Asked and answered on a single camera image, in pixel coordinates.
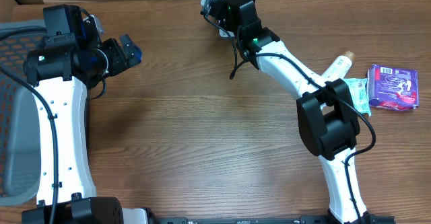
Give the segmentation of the teal snack packet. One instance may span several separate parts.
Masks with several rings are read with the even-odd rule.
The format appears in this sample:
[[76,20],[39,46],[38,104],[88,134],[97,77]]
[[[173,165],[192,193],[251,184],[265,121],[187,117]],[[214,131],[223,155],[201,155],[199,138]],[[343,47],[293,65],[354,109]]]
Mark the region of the teal snack packet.
[[354,108],[361,114],[367,114],[371,116],[371,110],[369,105],[369,97],[367,92],[367,79],[350,78],[344,79],[349,87]]

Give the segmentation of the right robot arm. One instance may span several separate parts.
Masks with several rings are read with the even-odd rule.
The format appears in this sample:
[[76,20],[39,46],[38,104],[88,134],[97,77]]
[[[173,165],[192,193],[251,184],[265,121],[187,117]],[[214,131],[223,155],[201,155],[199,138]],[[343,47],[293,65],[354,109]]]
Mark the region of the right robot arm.
[[355,158],[356,137],[365,117],[354,108],[342,77],[326,79],[301,63],[281,38],[262,25],[256,0],[201,0],[201,15],[227,37],[238,70],[251,63],[273,77],[295,99],[300,138],[321,162],[328,191],[330,223],[376,223],[360,195]]

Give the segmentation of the white cosmetic tube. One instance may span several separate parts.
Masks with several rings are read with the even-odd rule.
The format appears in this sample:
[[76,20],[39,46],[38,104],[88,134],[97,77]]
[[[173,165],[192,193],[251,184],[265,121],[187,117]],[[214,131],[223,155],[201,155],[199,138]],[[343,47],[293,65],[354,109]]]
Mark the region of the white cosmetic tube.
[[333,61],[321,77],[326,81],[335,81],[339,78],[343,79],[351,69],[355,58],[356,56],[352,51],[345,51]]

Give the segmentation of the purple snack packet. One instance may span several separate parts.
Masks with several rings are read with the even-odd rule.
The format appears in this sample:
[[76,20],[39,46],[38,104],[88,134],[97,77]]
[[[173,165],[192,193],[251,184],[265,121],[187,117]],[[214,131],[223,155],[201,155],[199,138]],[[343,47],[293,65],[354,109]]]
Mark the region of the purple snack packet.
[[367,80],[371,107],[405,111],[420,105],[416,70],[373,64],[367,72]]

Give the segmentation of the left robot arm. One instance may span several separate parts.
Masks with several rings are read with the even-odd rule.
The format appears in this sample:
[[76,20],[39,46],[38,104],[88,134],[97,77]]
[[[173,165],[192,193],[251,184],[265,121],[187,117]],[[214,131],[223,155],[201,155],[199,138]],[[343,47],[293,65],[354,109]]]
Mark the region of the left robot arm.
[[79,6],[46,7],[43,16],[44,46],[29,52],[24,63],[38,107],[38,205],[22,213],[22,222],[147,223],[144,209],[97,195],[86,143],[89,90],[140,64],[141,49],[128,35],[101,40],[96,18]]

